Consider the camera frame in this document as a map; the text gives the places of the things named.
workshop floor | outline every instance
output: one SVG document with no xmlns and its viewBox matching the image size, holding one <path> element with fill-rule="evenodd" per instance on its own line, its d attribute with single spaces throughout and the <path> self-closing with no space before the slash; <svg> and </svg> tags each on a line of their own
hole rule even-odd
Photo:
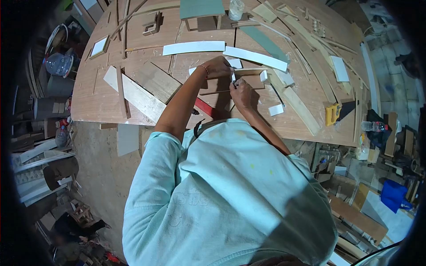
<svg viewBox="0 0 426 266">
<path fill-rule="evenodd" d="M 77 199 L 91 207 L 92 214 L 103 219 L 112 229 L 101 229 L 99 235 L 109 247 L 124 260 L 121 237 L 124 206 L 141 154 L 153 127 L 140 126 L 139 150 L 117 156 L 116 129 L 99 129 L 99 123 L 75 122 L 77 134 L 74 139 L 79 164 L 77 181 L 81 198 Z M 301 140 L 284 140 L 291 152 L 299 151 L 301 157 L 312 161 L 315 143 Z"/>
</svg>

person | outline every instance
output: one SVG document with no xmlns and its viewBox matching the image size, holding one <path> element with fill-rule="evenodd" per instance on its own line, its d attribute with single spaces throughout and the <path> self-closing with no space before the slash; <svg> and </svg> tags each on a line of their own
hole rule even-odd
<svg viewBox="0 0 426 266">
<path fill-rule="evenodd" d="M 249 84 L 229 84 L 246 121 L 185 132 L 203 81 L 232 71 L 223 56 L 197 66 L 150 135 L 124 210 L 130 266 L 323 265 L 331 256 L 327 196 L 252 108 Z"/>
<path fill-rule="evenodd" d="M 97 230 L 104 227 L 111 229 L 103 220 L 82 228 L 68 212 L 65 212 L 53 225 L 52 240 L 55 246 L 64 246 L 70 242 L 87 243 Z"/>
</svg>

wooden offcut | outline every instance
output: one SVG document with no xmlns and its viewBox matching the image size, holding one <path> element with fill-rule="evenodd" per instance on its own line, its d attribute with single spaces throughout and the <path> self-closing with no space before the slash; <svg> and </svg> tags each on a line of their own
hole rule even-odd
<svg viewBox="0 0 426 266">
<path fill-rule="evenodd" d="M 362 214 L 354 207 L 345 203 L 342 199 L 339 199 L 331 194 L 328 194 L 328 198 L 330 199 L 330 207 L 333 211 L 373 237 L 376 240 L 376 246 L 380 244 L 388 232 L 387 228 L 383 227 L 381 224 L 374 221 L 370 217 Z"/>
<path fill-rule="evenodd" d="M 161 102 L 167 104 L 182 85 L 153 63 L 146 63 L 135 73 L 135 81 L 153 94 Z"/>
</svg>

plywood tabletop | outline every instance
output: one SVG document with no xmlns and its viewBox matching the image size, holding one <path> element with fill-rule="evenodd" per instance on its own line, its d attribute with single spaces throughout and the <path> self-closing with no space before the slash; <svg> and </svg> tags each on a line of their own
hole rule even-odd
<svg viewBox="0 0 426 266">
<path fill-rule="evenodd" d="M 141 0 L 130 1 L 130 8 L 135 8 Z M 166 0 L 148 0 L 143 6 L 150 6 L 168 2 Z M 245 3 L 245 11 L 259 5 L 256 0 L 243 0 Z M 367 74 L 365 72 L 364 61 L 362 59 L 359 46 L 351 36 L 350 24 L 340 17 L 335 11 L 325 5 L 317 3 L 315 0 L 288 0 L 286 3 L 296 12 L 300 17 L 300 23 L 307 29 L 312 28 L 312 21 L 306 21 L 302 13 L 296 7 L 302 9 L 309 8 L 309 14 L 318 17 L 321 23 L 326 27 L 326 35 L 333 38 L 346 46 L 353 48 L 358 52 L 358 55 L 350 52 L 339 50 L 342 56 L 350 61 L 353 67 L 357 70 L 359 75 L 367 81 Z M 119 1 L 119 17 L 123 17 L 125 1 Z M 229 1 L 223 1 L 225 10 L 229 9 Z M 108 15 L 111 12 L 111 17 L 108 21 Z M 172 77 L 181 83 L 184 83 L 189 76 L 188 69 L 195 67 L 203 62 L 221 55 L 221 52 L 203 52 L 191 54 L 178 54 L 162 56 L 164 45 L 173 43 L 184 43 L 192 41 L 207 41 L 207 40 L 222 40 L 228 46 L 246 49 L 249 51 L 257 52 L 260 54 L 269 55 L 258 43 L 254 42 L 248 35 L 239 29 L 234 29 L 230 25 L 231 20 L 223 16 L 221 29 L 216 29 L 216 20 L 213 17 L 202 17 L 189 20 L 191 31 L 188 31 L 184 22 L 181 22 L 179 16 L 179 8 L 161 10 L 161 26 L 158 33 L 150 36 L 142 35 L 143 28 L 141 25 L 142 16 L 137 15 L 132 17 L 127 25 L 127 45 L 129 48 L 143 48 L 136 51 L 128 52 L 127 59 L 122 59 L 121 49 L 122 43 L 115 38 L 111 40 L 106 54 L 101 55 L 92 60 L 84 60 L 93 43 L 99 38 L 111 34 L 116 28 L 115 24 L 115 5 L 110 5 L 99 20 L 93 34 L 90 37 L 86 50 L 84 51 L 82 61 L 77 73 L 71 115 L 72 119 L 76 121 L 92 121 L 102 123 L 130 123 L 139 125 L 154 125 L 148 117 L 142 114 L 137 108 L 130 104 L 131 118 L 123 118 L 120 112 L 119 96 L 118 93 L 110 87 L 103 77 L 109 66 L 121 65 L 124 73 L 130 78 L 134 78 L 135 73 L 139 71 L 141 66 L 145 63 L 152 62 L 165 72 L 169 73 Z M 280 20 L 274 22 L 274 25 L 286 28 Z M 268 36 L 277 46 L 279 46 L 284 53 L 288 53 L 291 63 L 288 65 L 291 76 L 294 79 L 295 86 L 293 90 L 303 101 L 309 111 L 313 114 L 315 120 L 320 124 L 321 129 L 314 137 L 311 135 L 305 124 L 300 117 L 286 102 L 285 111 L 283 114 L 271 117 L 268 108 L 279 104 L 279 99 L 276 94 L 266 88 L 253 92 L 252 105 L 260 113 L 260 115 L 267 121 L 268 124 L 278 133 L 282 138 L 308 140 L 324 143 L 335 143 L 340 145 L 356 146 L 353 142 L 354 131 L 354 118 L 355 112 L 351 112 L 341 123 L 339 128 L 335 129 L 333 126 L 325 127 L 325 106 L 329 103 L 325 97 L 324 91 L 319 85 L 318 80 L 314 74 L 309 75 L 310 81 L 307 81 L 303 70 L 297 61 L 296 56 L 292 52 L 289 44 L 285 39 L 273 31 L 259 26 L 257 27 L 266 36 Z M 261 67 L 253 62 L 242 60 L 244 68 Z M 358 78 L 349 73 L 353 86 L 359 88 Z M 246 77 L 248 83 L 251 82 L 258 84 L 259 77 L 251 76 Z M 208 80 L 203 85 L 200 93 L 213 92 L 217 90 L 226 90 L 229 87 L 229 78 L 224 77 L 217 80 Z M 337 92 L 342 99 L 354 99 L 353 91 L 351 95 L 345 92 Z M 210 106 L 218 110 L 223 110 L 225 105 L 230 100 L 229 93 L 211 94 L 199 96 L 203 101 L 207 102 Z M 193 128 L 195 124 L 202 119 L 206 118 L 204 123 L 211 120 L 211 118 L 200 111 L 200 115 L 191 115 L 187 128 Z M 222 111 L 224 117 L 239 117 L 243 118 L 236 108 L 231 113 Z"/>
</svg>

black strap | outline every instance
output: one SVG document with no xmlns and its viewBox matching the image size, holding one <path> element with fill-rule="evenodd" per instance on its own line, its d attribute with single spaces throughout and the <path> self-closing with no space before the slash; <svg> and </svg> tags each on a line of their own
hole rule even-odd
<svg viewBox="0 0 426 266">
<path fill-rule="evenodd" d="M 195 138 L 196 139 L 198 139 L 198 128 L 200 127 L 200 125 L 201 125 L 201 122 L 203 122 L 204 120 L 206 120 L 205 118 L 203 119 L 203 120 L 201 120 L 200 122 L 198 122 L 196 125 L 195 125 L 195 127 L 194 127 L 194 136 L 195 136 Z"/>
</svg>

